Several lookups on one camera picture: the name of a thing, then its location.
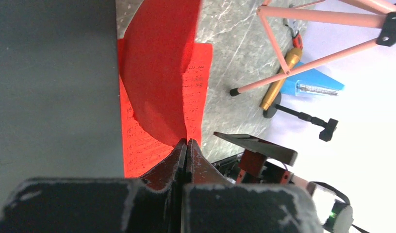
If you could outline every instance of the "black rubber tip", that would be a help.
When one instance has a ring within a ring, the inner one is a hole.
[[[231,89],[230,90],[230,95],[231,96],[237,96],[237,95],[239,95],[240,93],[238,92],[238,88],[234,88],[234,89]]]

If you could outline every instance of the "blue triangular object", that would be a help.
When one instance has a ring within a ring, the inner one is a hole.
[[[281,93],[292,96],[337,96],[344,85],[316,69],[290,76],[282,86]]]

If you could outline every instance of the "red folded paper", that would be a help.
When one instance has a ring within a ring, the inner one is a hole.
[[[187,138],[201,142],[201,123],[212,61],[211,44],[195,43],[192,58],[182,75],[183,121]],[[125,177],[137,177],[169,155],[173,147],[145,132],[133,117],[134,110],[120,80]]]
[[[174,146],[187,137],[182,74],[192,57],[200,0],[144,0],[123,38],[120,75],[139,125]]]

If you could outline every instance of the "gold microphone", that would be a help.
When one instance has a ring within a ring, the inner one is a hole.
[[[287,55],[285,57],[285,61],[287,62],[288,67],[290,69],[292,69],[301,60],[301,57],[302,57],[302,50],[299,48],[292,48],[287,53]],[[265,94],[263,101],[260,104],[261,108],[263,108],[264,110],[267,110],[269,108],[269,106],[271,106],[272,102],[275,100],[275,97],[277,97],[282,86],[284,85],[285,80],[286,80],[286,78],[271,83],[268,91]]]

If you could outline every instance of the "gray surface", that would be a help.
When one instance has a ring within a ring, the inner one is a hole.
[[[0,1],[0,208],[34,176],[123,177],[111,1]]]
[[[118,35],[126,27],[142,0],[116,0]],[[271,6],[288,7],[312,0],[273,0]],[[256,15],[263,0],[203,0],[196,41],[211,43],[214,57],[202,122],[202,152],[211,162],[239,153],[242,149],[213,135],[248,133],[264,138],[269,120],[259,104],[268,86],[231,97],[229,90],[271,76],[280,67],[268,37]],[[292,46],[291,35],[281,18],[269,17],[274,35],[285,54]],[[306,23],[300,23],[301,32]]]

